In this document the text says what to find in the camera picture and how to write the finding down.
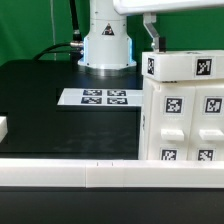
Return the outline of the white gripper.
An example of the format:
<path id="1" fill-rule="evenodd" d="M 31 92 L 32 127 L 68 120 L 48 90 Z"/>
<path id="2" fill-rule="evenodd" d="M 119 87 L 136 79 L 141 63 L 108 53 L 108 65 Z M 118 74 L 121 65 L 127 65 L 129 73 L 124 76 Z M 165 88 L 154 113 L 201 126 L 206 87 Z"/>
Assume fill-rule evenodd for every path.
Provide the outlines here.
<path id="1" fill-rule="evenodd" d="M 143 14 L 143 25 L 152 38 L 154 52 L 166 51 L 166 38 L 154 27 L 155 13 L 213 8 L 224 6 L 224 0 L 113 0 L 115 10 L 121 15 Z"/>

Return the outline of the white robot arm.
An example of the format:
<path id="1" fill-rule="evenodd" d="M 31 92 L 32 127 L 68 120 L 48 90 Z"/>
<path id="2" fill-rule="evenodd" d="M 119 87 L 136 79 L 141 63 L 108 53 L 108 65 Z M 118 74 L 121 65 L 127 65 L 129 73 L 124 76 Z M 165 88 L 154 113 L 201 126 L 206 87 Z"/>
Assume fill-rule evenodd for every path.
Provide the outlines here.
<path id="1" fill-rule="evenodd" d="M 98 76 L 119 75 L 136 66 L 127 17 L 142 14 L 154 52 L 164 52 L 165 41 L 153 24 L 156 14 L 224 6 L 224 0 L 89 0 L 90 31 L 84 38 L 84 54 L 78 65 Z"/>

